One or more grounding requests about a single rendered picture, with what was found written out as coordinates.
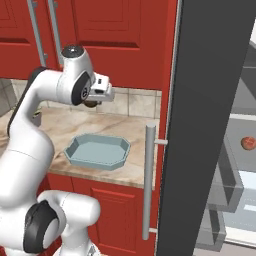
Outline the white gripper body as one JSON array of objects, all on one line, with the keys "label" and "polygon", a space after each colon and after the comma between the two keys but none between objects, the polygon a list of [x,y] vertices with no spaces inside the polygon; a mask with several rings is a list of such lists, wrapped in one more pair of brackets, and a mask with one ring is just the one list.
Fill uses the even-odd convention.
[{"label": "white gripper body", "polygon": [[97,102],[111,102],[114,100],[115,92],[111,85],[106,88],[92,87],[88,99]]}]

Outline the light blue tupperware container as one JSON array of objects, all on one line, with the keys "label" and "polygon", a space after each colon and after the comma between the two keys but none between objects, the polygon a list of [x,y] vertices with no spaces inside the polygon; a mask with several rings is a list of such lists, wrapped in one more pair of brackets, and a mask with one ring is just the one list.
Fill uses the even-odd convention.
[{"label": "light blue tupperware container", "polygon": [[124,165],[130,147],[123,137],[82,134],[72,139],[64,154],[71,165],[113,171]]}]

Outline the red-fronted grey fridge door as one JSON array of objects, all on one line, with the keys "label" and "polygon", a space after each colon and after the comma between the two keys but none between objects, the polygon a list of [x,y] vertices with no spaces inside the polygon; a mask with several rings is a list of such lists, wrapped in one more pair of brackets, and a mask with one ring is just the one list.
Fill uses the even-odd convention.
[{"label": "red-fronted grey fridge door", "polygon": [[156,256],[192,256],[256,19],[256,0],[182,0]]}]

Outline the grey fridge interior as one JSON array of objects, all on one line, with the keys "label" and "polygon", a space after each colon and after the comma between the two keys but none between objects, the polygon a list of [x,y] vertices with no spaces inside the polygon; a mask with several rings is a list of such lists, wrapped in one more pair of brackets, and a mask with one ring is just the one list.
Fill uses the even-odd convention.
[{"label": "grey fridge interior", "polygon": [[241,140],[247,136],[256,139],[256,28],[249,41],[223,141],[232,150],[244,190],[234,213],[220,211],[226,229],[224,243],[256,249],[256,148],[245,150],[241,146]]}]

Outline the red-orange peach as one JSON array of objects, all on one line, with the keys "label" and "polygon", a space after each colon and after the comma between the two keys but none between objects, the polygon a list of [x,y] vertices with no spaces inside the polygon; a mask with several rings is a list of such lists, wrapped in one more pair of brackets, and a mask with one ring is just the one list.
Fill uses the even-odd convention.
[{"label": "red-orange peach", "polygon": [[256,148],[256,139],[252,136],[244,137],[241,140],[241,146],[245,150],[254,150]]}]

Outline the clear grey fridge drawer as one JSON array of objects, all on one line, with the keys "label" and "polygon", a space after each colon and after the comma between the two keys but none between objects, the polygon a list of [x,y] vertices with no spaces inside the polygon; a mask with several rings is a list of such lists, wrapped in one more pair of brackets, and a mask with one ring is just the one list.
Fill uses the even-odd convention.
[{"label": "clear grey fridge drawer", "polygon": [[226,238],[223,214],[220,211],[206,209],[195,247],[219,252]]},{"label": "clear grey fridge drawer", "polygon": [[211,210],[234,213],[244,186],[234,155],[227,142],[221,147],[206,207]]}]

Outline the large red upper cupboard door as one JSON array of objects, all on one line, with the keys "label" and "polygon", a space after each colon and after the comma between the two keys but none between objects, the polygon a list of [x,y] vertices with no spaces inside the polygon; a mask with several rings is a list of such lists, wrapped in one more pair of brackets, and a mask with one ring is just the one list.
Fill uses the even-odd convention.
[{"label": "large red upper cupboard door", "polygon": [[55,0],[60,42],[86,48],[116,87],[160,90],[177,0]]}]

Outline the narrow red upper cupboard door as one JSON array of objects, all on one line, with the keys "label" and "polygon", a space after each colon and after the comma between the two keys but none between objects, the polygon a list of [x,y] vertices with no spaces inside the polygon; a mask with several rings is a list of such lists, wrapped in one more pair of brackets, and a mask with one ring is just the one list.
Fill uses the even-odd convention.
[{"label": "narrow red upper cupboard door", "polygon": [[[55,66],[47,0],[35,9],[46,66]],[[27,79],[40,63],[26,0],[0,0],[0,78]]]}]

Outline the wide red lower cupboard door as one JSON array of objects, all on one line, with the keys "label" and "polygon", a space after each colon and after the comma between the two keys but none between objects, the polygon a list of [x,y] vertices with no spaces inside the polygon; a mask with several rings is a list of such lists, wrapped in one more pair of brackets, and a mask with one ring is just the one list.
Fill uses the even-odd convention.
[{"label": "wide red lower cupboard door", "polygon": [[142,239],[142,189],[82,178],[73,178],[72,183],[75,193],[91,196],[100,203],[100,217],[88,232],[103,254],[154,256],[156,235]]}]

